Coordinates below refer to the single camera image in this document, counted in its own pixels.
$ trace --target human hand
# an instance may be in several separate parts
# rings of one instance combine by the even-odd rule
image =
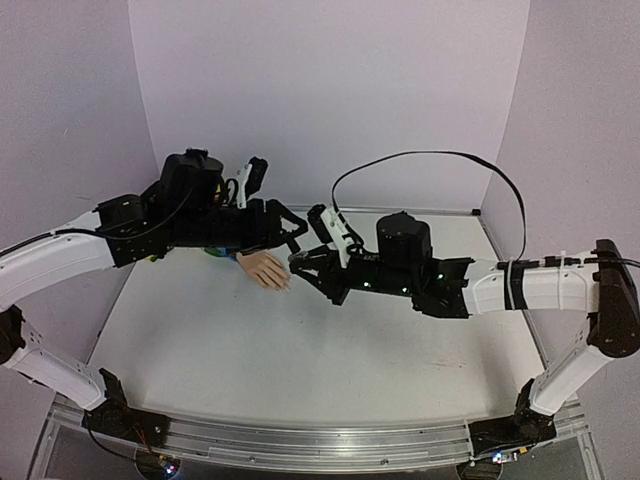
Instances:
[[[249,255],[236,255],[238,263],[253,280],[262,288],[274,290],[289,289],[289,274],[280,260],[267,251]]]

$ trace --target wall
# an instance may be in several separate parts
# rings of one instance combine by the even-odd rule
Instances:
[[[0,1],[0,248],[157,177],[126,0]],[[53,342],[87,358],[125,271],[21,303]],[[0,369],[0,477],[25,478],[52,399]]]
[[[156,158],[210,149],[271,161],[262,194],[326,202],[348,168],[405,149],[494,162],[528,0],[130,2]],[[345,182],[344,205],[478,208],[489,173],[413,158]]]
[[[612,238],[640,258],[640,3],[534,1],[498,163],[521,188],[530,256]],[[506,254],[520,249],[511,193],[492,179],[483,214]],[[535,313],[551,356],[582,320]],[[608,479],[640,475],[640,355],[580,391]]]

